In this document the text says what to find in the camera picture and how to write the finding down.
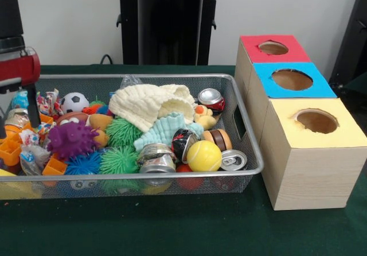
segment metal basket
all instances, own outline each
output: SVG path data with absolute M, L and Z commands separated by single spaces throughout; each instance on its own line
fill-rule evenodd
M 64 96 L 81 92 L 90 100 L 108 102 L 109 92 L 120 87 L 124 75 L 42 75 L 37 89 L 42 94 L 57 88 Z M 82 176 L 0 177 L 0 199 L 172 195 L 242 192 L 253 175 L 261 172 L 263 159 L 233 77 L 225 74 L 136 75 L 145 84 L 186 85 L 195 97 L 204 88 L 221 92 L 226 106 L 216 128 L 230 136 L 233 148 L 247 156 L 245 170 L 165 173 L 96 174 Z

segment purple spiky ball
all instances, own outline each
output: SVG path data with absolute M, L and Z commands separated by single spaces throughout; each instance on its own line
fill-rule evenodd
M 86 126 L 84 121 L 65 123 L 50 130 L 47 149 L 57 153 L 60 158 L 86 155 L 94 151 L 97 142 L 93 138 L 97 135 L 98 133 Z

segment white cloth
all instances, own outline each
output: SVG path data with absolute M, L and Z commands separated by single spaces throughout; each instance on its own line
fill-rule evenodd
M 182 113 L 186 124 L 192 123 L 194 107 L 187 86 L 141 84 L 116 91 L 109 110 L 146 133 L 157 119 L 172 112 Z

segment shape sorter box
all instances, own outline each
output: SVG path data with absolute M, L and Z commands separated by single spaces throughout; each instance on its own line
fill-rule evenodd
M 270 99 L 260 148 L 274 210 L 342 208 L 367 138 L 340 99 Z
M 313 63 L 263 63 L 253 67 L 245 105 L 258 142 L 269 98 L 337 97 Z
M 292 35 L 241 36 L 235 79 L 245 100 L 255 63 L 308 63 L 306 52 Z

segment green table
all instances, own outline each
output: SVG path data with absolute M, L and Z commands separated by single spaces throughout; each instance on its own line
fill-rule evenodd
M 44 66 L 42 73 L 234 73 L 234 67 Z M 0 201 L 0 255 L 367 255 L 367 178 L 344 209 L 272 210 L 240 194 Z

